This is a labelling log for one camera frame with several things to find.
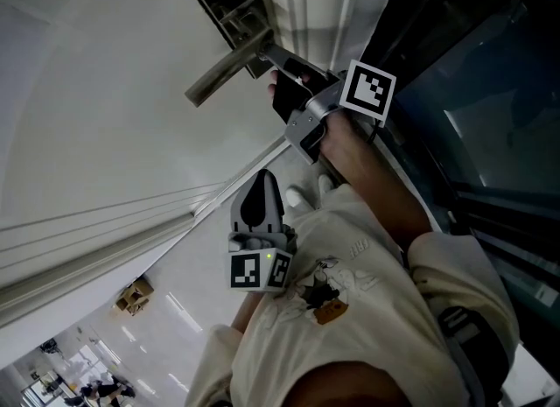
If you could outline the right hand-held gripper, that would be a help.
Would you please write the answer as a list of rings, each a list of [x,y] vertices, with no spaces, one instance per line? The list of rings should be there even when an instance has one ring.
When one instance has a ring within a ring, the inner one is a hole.
[[[272,108],[286,124],[285,139],[308,164],[319,159],[329,115],[347,109],[371,123],[369,141],[385,125],[396,86],[392,74],[357,60],[333,74],[275,43],[264,43],[257,55],[276,68]]]

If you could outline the person's white left shoe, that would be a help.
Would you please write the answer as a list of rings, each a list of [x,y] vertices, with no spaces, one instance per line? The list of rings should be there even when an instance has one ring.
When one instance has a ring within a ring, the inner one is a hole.
[[[285,199],[292,209],[301,213],[308,213],[315,210],[315,207],[308,201],[304,193],[297,186],[289,186],[286,189]]]

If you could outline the person's right forearm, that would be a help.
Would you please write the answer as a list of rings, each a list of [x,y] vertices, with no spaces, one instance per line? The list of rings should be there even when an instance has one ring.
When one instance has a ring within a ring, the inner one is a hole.
[[[395,243],[406,252],[432,231],[424,208],[383,156],[356,132],[343,112],[326,118],[323,156],[365,201]]]

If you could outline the cream printed T-shirt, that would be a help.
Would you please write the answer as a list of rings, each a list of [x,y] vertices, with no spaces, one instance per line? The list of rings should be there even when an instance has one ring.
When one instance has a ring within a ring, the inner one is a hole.
[[[342,362],[388,373],[413,407],[492,402],[519,326],[503,283],[469,235],[430,232],[402,255],[348,185],[294,223],[287,289],[264,296],[244,334],[215,326],[185,407],[281,407],[299,379]]]

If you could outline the person's left forearm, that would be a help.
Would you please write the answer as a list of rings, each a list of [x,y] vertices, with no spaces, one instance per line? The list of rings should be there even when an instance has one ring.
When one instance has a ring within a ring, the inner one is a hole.
[[[249,322],[253,317],[253,314],[255,313],[256,308],[258,307],[262,299],[262,292],[249,292],[241,303],[241,306],[234,317],[231,327],[241,334],[244,334],[249,325]]]

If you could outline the row of office desks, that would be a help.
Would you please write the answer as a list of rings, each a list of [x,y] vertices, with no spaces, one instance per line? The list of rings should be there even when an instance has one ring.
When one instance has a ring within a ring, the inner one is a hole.
[[[96,401],[82,398],[81,387],[118,378],[89,346],[66,356],[53,339],[17,361],[16,369],[30,380],[21,391],[20,407],[98,407]],[[120,407],[132,407],[134,399],[119,398]]]

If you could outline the white door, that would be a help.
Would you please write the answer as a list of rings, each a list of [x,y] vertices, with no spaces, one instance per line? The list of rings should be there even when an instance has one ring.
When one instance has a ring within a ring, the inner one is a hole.
[[[0,0],[0,287],[192,210],[283,125],[197,0]]]

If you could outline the brown cardboard box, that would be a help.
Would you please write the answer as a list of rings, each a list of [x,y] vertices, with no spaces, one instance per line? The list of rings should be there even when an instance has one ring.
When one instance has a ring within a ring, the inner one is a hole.
[[[121,312],[135,316],[149,303],[153,292],[154,289],[148,280],[145,277],[139,277],[123,290],[115,302],[115,307]]]

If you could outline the dark glass partition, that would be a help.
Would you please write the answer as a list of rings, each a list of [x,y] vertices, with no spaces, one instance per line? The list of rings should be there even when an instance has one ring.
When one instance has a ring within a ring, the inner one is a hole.
[[[560,407],[560,0],[388,0],[364,60],[387,129],[422,142],[506,286],[521,345],[503,407]]]

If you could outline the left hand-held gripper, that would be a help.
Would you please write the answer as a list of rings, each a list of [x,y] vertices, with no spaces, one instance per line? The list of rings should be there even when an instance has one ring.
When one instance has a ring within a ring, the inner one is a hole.
[[[297,235],[283,226],[284,205],[275,175],[258,171],[231,206],[227,283],[237,291],[281,292],[297,251]]]

